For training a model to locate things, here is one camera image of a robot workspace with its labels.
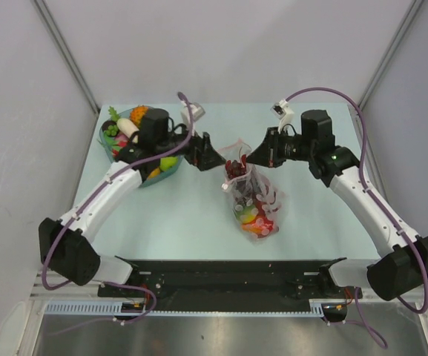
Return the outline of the purple grape bunch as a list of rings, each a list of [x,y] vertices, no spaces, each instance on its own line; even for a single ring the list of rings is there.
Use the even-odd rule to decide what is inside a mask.
[[[246,155],[242,155],[239,160],[227,160],[225,163],[225,173],[228,179],[245,175],[247,173]]]

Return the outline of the clear zip bag pink dots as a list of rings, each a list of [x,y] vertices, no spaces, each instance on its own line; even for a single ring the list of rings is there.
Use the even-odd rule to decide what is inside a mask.
[[[234,144],[220,149],[220,154],[227,160],[239,160],[242,155],[247,156],[252,152],[251,147],[241,139]],[[256,207],[260,214],[265,217],[266,222],[271,226],[271,232],[264,237],[255,236],[244,230],[240,230],[252,241],[260,241],[276,234],[280,230],[280,225],[284,221],[287,212],[287,195],[280,190],[265,174],[262,174],[255,165],[246,162],[247,173],[241,177],[228,179],[223,166],[224,182],[221,185],[222,191],[228,196],[231,212],[235,221],[240,227],[234,215],[237,205]]]

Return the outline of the orange yellow toy peach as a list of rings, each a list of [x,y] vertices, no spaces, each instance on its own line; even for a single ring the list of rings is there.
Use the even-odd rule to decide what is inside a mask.
[[[237,205],[234,209],[236,220],[242,230],[254,234],[255,236],[267,236],[271,232],[271,226],[266,222],[265,217],[253,205]]]

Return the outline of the white toy radish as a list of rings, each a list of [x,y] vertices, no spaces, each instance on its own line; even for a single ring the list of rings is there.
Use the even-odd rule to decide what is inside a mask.
[[[133,139],[133,135],[139,130],[137,126],[126,118],[120,118],[116,122],[120,132],[122,132],[129,140]]]

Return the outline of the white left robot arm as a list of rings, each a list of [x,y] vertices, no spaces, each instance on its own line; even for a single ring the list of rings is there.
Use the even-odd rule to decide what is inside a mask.
[[[94,281],[114,285],[126,297],[139,291],[134,267],[119,257],[97,253],[93,240],[125,195],[173,171],[167,159],[183,157],[200,171],[224,163],[210,136],[195,131],[204,108],[183,101],[180,113],[182,122],[175,125],[162,108],[139,105],[128,115],[109,109],[110,119],[101,129],[113,160],[108,171],[79,204],[57,220],[46,218],[39,225],[41,278],[47,290],[58,288],[47,281],[48,271],[54,271],[65,278],[59,287]]]

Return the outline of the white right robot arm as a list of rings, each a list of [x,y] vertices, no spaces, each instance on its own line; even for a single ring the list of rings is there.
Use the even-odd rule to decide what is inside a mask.
[[[371,237],[379,254],[372,262],[339,259],[326,267],[318,288],[326,297],[337,297],[345,286],[371,288],[390,301],[428,281],[428,236],[403,222],[387,201],[360,172],[359,159],[336,144],[332,119],[325,110],[301,114],[301,132],[288,134],[294,113],[274,105],[280,123],[270,127],[262,143],[247,156],[248,163],[277,168],[285,161],[303,161],[315,179],[340,197]]]

